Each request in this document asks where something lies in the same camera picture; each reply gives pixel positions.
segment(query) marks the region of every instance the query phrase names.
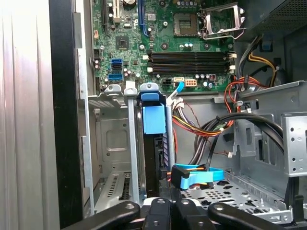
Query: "wire bundle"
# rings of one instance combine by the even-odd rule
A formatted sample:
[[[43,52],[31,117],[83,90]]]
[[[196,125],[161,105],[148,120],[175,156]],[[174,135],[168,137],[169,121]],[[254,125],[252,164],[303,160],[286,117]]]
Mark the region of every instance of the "wire bundle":
[[[260,62],[260,63],[263,63],[267,66],[270,66],[273,70],[273,76],[271,78],[271,81],[270,81],[270,84],[269,84],[269,87],[273,87],[274,86],[274,82],[275,82],[275,79],[276,79],[276,75],[277,75],[277,68],[273,65],[273,63],[271,63],[269,60],[267,59],[264,59],[262,57],[257,57],[257,56],[254,56],[253,55],[253,52],[251,52],[251,54],[248,56],[248,59],[249,61],[254,61],[254,62]]]

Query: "small black chip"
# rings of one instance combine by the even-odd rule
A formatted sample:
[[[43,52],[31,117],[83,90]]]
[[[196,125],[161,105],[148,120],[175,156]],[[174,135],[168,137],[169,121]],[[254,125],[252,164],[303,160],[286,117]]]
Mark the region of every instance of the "small black chip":
[[[115,40],[116,40],[116,49],[119,49],[119,50],[129,49],[129,37],[117,36]]]

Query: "ram slot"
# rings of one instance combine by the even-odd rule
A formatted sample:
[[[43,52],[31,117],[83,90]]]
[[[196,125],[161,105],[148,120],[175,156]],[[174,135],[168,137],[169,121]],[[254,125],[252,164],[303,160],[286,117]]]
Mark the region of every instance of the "ram slot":
[[[153,74],[202,74],[225,73],[228,65],[225,63],[178,63],[178,64],[152,64]]]
[[[153,63],[225,61],[227,54],[223,52],[158,52],[151,53]]]

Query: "perforated metal panel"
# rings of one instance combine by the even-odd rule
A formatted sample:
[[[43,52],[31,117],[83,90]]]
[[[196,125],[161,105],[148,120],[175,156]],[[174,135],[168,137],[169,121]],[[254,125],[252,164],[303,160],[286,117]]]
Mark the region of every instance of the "perforated metal panel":
[[[257,32],[295,31],[306,24],[307,1],[288,0],[274,10],[255,30]]]

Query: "blue plastic tab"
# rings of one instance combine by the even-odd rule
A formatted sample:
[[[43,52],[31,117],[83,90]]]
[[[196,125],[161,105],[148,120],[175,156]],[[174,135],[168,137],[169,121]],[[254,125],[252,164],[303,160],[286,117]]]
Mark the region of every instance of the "blue plastic tab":
[[[141,95],[141,100],[142,101],[158,101],[159,94],[156,92],[143,93]]]
[[[184,169],[194,169],[197,168],[198,165],[186,165],[186,164],[176,164],[178,167],[182,167]],[[193,184],[203,184],[210,183],[213,181],[221,181],[224,179],[224,171],[222,169],[212,168],[210,167],[210,171],[191,171],[189,178],[181,178],[180,188],[188,189]]]
[[[164,105],[143,107],[143,128],[144,134],[164,134],[166,132]]]

